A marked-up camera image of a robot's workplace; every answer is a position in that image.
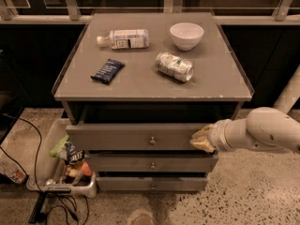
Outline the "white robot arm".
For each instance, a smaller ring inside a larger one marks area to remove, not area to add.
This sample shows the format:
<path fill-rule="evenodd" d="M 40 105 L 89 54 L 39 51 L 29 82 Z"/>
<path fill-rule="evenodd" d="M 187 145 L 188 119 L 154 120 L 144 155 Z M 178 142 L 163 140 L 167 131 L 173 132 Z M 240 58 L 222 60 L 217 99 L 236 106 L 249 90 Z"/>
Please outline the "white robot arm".
<path fill-rule="evenodd" d="M 203 151 L 300 153 L 300 123 L 288 112 L 300 97 L 300 67 L 296 69 L 273 108 L 260 107 L 243 119 L 219 120 L 191 136 L 190 143 Z"/>

